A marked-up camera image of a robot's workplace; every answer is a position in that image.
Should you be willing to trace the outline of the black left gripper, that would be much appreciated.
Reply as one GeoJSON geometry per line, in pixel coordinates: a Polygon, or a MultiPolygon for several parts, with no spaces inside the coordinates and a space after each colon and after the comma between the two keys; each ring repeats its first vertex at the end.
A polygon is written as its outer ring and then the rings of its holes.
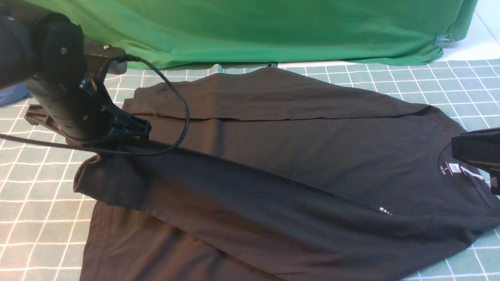
{"type": "Polygon", "coordinates": [[[149,139],[150,123],[117,107],[104,84],[91,76],[68,85],[31,78],[24,85],[38,102],[25,114],[32,126],[43,126],[82,145],[149,139]]]}

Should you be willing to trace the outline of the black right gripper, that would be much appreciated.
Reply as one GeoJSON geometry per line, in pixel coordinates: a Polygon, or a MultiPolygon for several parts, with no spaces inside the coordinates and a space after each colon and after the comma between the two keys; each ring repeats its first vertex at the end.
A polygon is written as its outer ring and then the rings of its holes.
{"type": "Polygon", "coordinates": [[[452,156],[487,172],[491,193],[500,195],[500,129],[474,130],[452,137],[452,156]]]}

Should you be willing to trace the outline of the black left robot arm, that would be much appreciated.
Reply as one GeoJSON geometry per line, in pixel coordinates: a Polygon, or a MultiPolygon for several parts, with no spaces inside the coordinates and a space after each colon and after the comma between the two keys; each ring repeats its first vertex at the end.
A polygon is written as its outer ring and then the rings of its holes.
{"type": "Polygon", "coordinates": [[[116,106],[104,85],[108,71],[126,71],[129,58],[121,48],[87,42],[63,14],[1,1],[1,88],[26,87],[39,103],[25,114],[33,126],[83,145],[148,140],[150,123],[116,106]]]}

